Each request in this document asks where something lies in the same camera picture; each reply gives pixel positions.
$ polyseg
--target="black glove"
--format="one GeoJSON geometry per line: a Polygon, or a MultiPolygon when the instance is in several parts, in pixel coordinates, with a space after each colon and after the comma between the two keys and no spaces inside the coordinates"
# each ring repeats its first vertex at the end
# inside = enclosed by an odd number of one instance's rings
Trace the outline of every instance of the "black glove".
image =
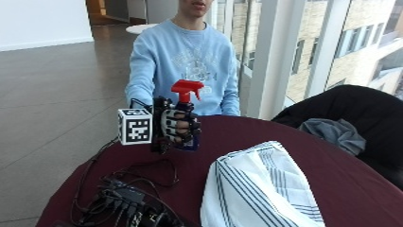
{"type": "Polygon", "coordinates": [[[166,110],[162,113],[161,130],[177,147],[182,147],[185,143],[193,140],[193,136],[202,132],[197,116],[194,113],[177,110],[166,110]]]}

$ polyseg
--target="white cube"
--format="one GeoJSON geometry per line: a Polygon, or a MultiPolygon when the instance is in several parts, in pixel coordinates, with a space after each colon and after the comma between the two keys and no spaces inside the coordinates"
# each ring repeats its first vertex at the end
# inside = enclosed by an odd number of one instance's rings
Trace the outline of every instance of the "white cube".
{"type": "Polygon", "coordinates": [[[153,139],[153,115],[145,109],[120,109],[117,114],[121,144],[150,144],[153,139]]]}

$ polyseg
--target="maroon table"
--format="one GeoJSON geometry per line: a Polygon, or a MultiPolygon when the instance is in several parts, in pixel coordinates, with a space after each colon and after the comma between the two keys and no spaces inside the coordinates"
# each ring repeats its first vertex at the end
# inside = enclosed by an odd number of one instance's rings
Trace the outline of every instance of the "maroon table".
{"type": "MultiPolygon", "coordinates": [[[[303,171],[327,227],[403,226],[402,191],[355,157],[315,136],[270,121],[233,116],[205,116],[201,148],[197,152],[172,149],[165,155],[150,153],[149,145],[121,146],[105,150],[92,167],[82,188],[81,204],[97,192],[100,177],[133,163],[169,159],[178,169],[180,182],[160,191],[161,199],[177,213],[201,222],[202,192],[210,164],[229,152],[278,141],[303,171]]],[[[76,171],[49,199],[37,227],[56,220],[69,222],[69,211],[86,164],[76,171]]]]}

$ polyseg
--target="gray cloth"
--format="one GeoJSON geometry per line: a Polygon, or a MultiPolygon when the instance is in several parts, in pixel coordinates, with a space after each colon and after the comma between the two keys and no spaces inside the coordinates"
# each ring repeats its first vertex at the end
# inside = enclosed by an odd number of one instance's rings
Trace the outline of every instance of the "gray cloth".
{"type": "Polygon", "coordinates": [[[301,124],[299,129],[336,145],[354,156],[366,149],[366,139],[356,132],[355,127],[343,119],[332,121],[311,118],[301,124]]]}

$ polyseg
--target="spray bottle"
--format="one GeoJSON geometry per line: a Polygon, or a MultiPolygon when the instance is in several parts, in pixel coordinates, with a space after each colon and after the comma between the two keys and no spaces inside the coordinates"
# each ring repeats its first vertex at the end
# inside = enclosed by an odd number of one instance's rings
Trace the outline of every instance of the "spray bottle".
{"type": "MultiPolygon", "coordinates": [[[[190,92],[195,93],[197,99],[201,100],[199,97],[199,89],[203,87],[203,84],[198,81],[190,81],[185,79],[180,79],[178,82],[173,85],[172,92],[178,93],[178,103],[176,106],[176,110],[184,111],[186,113],[191,113],[194,110],[194,104],[190,102],[190,92]]],[[[182,119],[189,123],[193,121],[191,117],[185,117],[182,119]]],[[[193,140],[184,144],[182,147],[177,147],[182,150],[194,151],[199,147],[199,136],[197,134],[193,135],[193,140]]]]}

